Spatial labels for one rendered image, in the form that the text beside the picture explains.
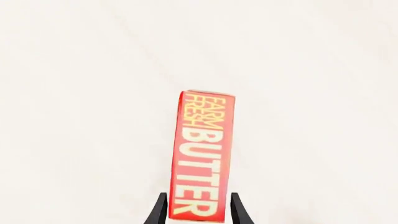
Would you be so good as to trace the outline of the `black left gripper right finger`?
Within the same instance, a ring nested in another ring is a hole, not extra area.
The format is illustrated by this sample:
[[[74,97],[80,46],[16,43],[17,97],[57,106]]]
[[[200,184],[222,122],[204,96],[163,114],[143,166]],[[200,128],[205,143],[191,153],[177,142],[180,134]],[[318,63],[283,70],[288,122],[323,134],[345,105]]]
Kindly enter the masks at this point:
[[[231,194],[230,209],[233,224],[255,224],[236,192]]]

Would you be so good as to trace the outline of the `red butter box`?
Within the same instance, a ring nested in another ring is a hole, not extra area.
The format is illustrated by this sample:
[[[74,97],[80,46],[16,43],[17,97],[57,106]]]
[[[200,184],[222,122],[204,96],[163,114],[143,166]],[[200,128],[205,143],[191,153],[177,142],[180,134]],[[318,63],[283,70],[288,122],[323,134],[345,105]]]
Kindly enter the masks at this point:
[[[224,223],[235,97],[180,94],[172,158],[169,218]]]

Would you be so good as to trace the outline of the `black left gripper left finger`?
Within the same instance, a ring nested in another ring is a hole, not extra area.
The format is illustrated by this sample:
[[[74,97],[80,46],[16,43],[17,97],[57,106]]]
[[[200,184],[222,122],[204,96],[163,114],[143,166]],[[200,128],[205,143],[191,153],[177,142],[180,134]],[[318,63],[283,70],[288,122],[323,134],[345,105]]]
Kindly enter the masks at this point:
[[[167,218],[167,209],[167,193],[161,192],[153,209],[143,224],[165,224]]]

